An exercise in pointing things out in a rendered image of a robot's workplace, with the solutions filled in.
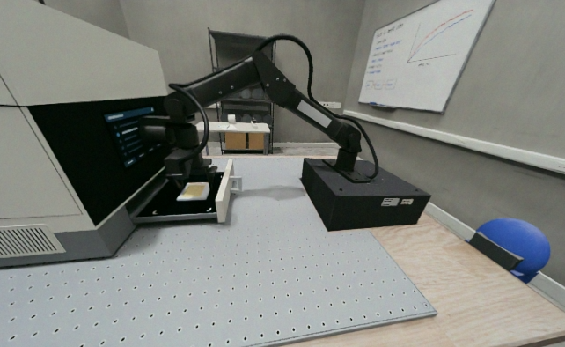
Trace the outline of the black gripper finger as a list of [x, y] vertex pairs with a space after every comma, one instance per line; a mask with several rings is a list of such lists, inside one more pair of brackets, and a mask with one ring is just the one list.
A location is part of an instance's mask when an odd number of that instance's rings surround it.
[[183, 188], [183, 180], [179, 180], [179, 182], [178, 182], [177, 180], [175, 180], [175, 178], [173, 178], [173, 177], [172, 177], [170, 174], [168, 174], [168, 173], [165, 175], [165, 177], [166, 177], [166, 179], [168, 179], [171, 183], [173, 183], [173, 184], [179, 189], [180, 192], [183, 191], [183, 189], [184, 189], [184, 188]]
[[213, 188], [213, 182], [212, 181], [214, 181], [215, 175], [216, 175], [216, 171], [215, 171], [215, 174], [213, 174], [213, 175], [207, 175], [210, 191], [212, 191], [212, 188]]

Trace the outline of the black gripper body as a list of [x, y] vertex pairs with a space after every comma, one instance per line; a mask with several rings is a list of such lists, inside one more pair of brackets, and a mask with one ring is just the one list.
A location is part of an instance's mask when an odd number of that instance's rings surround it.
[[[195, 147], [190, 147], [188, 149], [194, 149], [194, 148], [197, 148], [198, 146], [199, 146], [199, 144], [196, 145]], [[177, 145], [177, 148], [185, 149], [184, 147], [180, 147], [178, 145]], [[216, 166], [209, 167], [209, 165], [211, 165], [211, 164], [212, 164], [212, 159], [203, 159], [203, 164], [202, 164], [201, 167], [191, 167], [190, 175], [204, 175], [204, 174], [213, 175], [213, 174], [215, 174]]]

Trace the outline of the grey lab imager with drawer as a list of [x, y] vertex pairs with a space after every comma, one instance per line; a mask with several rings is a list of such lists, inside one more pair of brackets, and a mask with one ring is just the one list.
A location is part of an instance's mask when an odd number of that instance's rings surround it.
[[176, 141], [140, 137], [140, 117], [169, 116], [166, 95], [157, 50], [0, 0], [0, 267], [112, 256], [139, 223], [225, 221], [243, 191], [233, 159], [206, 200], [177, 201]]

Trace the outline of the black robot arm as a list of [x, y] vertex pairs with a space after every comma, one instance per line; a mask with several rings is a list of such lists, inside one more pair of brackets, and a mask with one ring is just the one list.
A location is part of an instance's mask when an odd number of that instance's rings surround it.
[[[357, 154], [362, 151], [360, 131], [305, 97], [260, 50], [252, 52], [252, 57], [244, 62], [182, 89], [205, 108], [259, 83], [268, 100], [310, 123], [341, 147], [337, 159], [322, 159], [323, 163], [352, 183], [371, 183], [371, 178], [355, 169]], [[203, 164], [200, 152], [185, 162], [182, 169], [178, 165], [182, 158], [198, 147], [188, 148], [200, 143], [197, 127], [188, 123], [195, 120], [194, 113], [199, 112], [199, 109], [188, 97], [177, 91], [165, 96], [164, 108], [169, 116], [139, 118], [140, 137], [146, 144], [173, 144], [176, 141], [178, 146], [184, 147], [185, 149], [173, 147], [172, 153], [164, 162], [168, 174], [175, 180], [185, 180], [189, 178], [191, 167], [201, 167]]]

